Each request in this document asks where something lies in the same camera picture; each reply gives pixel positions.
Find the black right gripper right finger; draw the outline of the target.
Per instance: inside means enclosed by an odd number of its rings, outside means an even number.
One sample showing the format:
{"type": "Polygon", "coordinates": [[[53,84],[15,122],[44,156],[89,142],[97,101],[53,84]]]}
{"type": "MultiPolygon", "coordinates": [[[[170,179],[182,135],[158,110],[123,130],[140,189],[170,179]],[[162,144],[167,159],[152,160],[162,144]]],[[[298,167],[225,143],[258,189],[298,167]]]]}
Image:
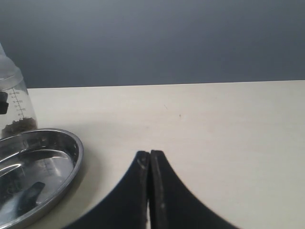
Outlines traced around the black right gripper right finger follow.
{"type": "Polygon", "coordinates": [[[152,229],[235,229],[204,205],[179,179],[163,151],[150,153],[152,229]]]}

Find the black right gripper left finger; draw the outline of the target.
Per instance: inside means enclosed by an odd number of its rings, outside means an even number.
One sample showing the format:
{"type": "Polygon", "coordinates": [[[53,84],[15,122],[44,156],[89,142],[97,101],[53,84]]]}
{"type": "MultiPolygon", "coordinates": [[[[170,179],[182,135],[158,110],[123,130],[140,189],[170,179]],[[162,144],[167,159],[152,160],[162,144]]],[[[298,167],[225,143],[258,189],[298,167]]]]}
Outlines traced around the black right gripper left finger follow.
{"type": "Polygon", "coordinates": [[[115,188],[67,229],[145,229],[150,154],[138,151],[115,188]]]}

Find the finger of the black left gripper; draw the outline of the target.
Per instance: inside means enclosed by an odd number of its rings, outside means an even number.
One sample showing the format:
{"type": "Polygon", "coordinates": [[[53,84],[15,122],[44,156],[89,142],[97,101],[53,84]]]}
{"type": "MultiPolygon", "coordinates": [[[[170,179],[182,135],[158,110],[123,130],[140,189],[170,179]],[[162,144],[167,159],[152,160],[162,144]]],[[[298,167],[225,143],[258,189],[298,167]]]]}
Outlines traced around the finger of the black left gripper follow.
{"type": "Polygon", "coordinates": [[[8,94],[6,92],[0,92],[0,114],[5,115],[7,113],[9,103],[7,102],[8,94]]]}

